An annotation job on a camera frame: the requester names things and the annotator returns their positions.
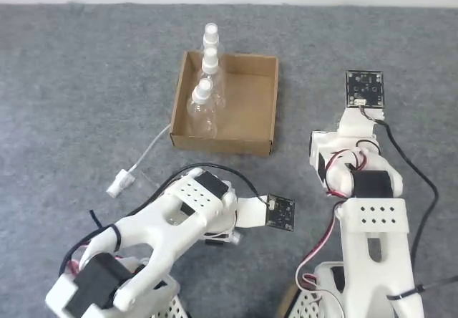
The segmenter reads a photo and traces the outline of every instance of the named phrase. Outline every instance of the cardboard box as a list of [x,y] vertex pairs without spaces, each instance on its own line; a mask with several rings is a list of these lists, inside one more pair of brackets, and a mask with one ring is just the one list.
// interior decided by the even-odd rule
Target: cardboard box
[[173,145],[186,150],[269,155],[275,129],[278,58],[225,54],[226,109],[215,139],[187,133],[186,103],[197,84],[201,64],[202,53],[185,53],[170,127]]

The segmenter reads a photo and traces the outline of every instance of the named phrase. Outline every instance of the plastic bottle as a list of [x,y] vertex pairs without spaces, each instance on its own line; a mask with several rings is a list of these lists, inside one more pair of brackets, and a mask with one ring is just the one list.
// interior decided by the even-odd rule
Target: plastic bottle
[[202,138],[215,138],[216,112],[212,96],[213,84],[208,78],[202,78],[194,88],[187,102],[190,134]]
[[217,110],[221,111],[226,106],[224,71],[218,60],[218,51],[215,47],[208,47],[203,52],[202,68],[198,73],[198,80],[207,78],[213,84],[213,97]]

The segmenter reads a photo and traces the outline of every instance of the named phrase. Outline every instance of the red wire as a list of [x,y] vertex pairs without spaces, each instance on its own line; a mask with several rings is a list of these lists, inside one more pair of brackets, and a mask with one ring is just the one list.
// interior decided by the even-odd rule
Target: red wire
[[343,193],[339,193],[338,191],[328,191],[326,194],[336,196],[338,198],[347,198]]
[[357,168],[357,170],[361,170],[362,168],[364,168],[364,166],[366,166],[367,164],[367,157],[364,153],[361,153],[363,155],[363,161],[361,162],[361,165]]

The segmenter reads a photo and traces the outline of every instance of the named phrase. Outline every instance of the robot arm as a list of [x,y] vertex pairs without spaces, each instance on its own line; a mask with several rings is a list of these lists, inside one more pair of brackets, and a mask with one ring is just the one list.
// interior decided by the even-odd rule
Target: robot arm
[[[292,204],[286,204],[293,214]],[[95,236],[77,274],[62,274],[48,293],[47,304],[65,318],[151,317],[179,301],[179,285],[169,272],[194,243],[208,239],[236,244],[240,240],[236,226],[270,224],[269,216],[281,216],[284,208],[271,196],[238,199],[230,182],[194,168],[150,205]],[[119,249],[138,244],[152,248],[147,261],[114,256]]]

